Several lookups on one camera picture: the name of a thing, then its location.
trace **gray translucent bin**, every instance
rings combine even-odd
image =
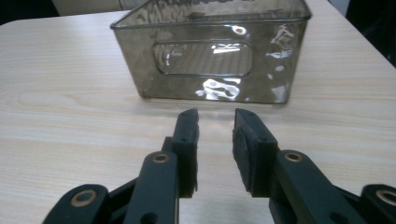
[[[143,98],[282,104],[304,0],[148,1],[111,24]]]

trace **tabletop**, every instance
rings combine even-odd
[[[0,26],[0,222],[40,223],[70,189],[138,176],[177,115],[197,108],[198,191],[180,223],[273,223],[232,154],[234,110],[253,111],[281,149],[338,187],[396,186],[396,70],[325,0],[309,21],[285,105],[144,100],[109,24],[125,12]]]

